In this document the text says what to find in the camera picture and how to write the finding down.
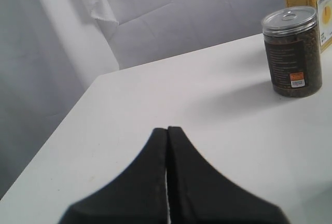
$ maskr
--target white label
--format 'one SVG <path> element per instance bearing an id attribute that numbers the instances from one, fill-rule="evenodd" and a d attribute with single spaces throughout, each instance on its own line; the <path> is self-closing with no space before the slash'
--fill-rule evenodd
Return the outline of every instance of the white label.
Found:
<path id="1" fill-rule="evenodd" d="M 291 83 L 292 83 L 292 88 L 301 88 L 306 85 L 305 80 L 291 81 Z"/>
<path id="2" fill-rule="evenodd" d="M 332 37 L 332 0 L 317 1 L 321 45 Z"/>

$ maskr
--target table surface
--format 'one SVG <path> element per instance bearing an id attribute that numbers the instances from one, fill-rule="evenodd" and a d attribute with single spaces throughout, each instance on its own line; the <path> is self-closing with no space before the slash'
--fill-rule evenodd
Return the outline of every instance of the table surface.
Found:
<path id="1" fill-rule="evenodd" d="M 100 76 L 0 201 L 0 223 L 56 223 L 169 125 L 292 224 L 331 223 L 331 56 L 303 99 L 273 92 L 262 35 Z"/>

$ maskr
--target orange label sticker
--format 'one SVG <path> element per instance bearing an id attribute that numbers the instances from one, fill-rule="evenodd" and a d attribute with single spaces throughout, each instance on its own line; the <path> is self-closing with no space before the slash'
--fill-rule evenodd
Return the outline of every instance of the orange label sticker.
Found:
<path id="1" fill-rule="evenodd" d="M 290 74 L 291 81 L 304 80 L 305 74 L 303 72 Z"/>

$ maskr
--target dark brown label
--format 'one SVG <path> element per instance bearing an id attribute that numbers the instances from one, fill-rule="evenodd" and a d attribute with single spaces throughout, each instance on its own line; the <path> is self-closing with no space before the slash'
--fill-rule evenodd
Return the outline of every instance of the dark brown label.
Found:
<path id="1" fill-rule="evenodd" d="M 265 42 L 272 83 L 283 89 L 303 88 L 309 85 L 303 41 L 290 44 Z"/>

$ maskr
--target jar label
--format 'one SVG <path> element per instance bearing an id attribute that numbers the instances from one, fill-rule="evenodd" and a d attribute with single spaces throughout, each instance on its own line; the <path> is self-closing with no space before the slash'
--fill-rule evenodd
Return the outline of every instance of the jar label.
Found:
<path id="1" fill-rule="evenodd" d="M 332 0 L 318 0 L 317 10 L 321 45 L 332 37 Z"/>
<path id="2" fill-rule="evenodd" d="M 265 42 L 272 83 L 282 89 L 309 85 L 303 41 L 289 44 Z"/>

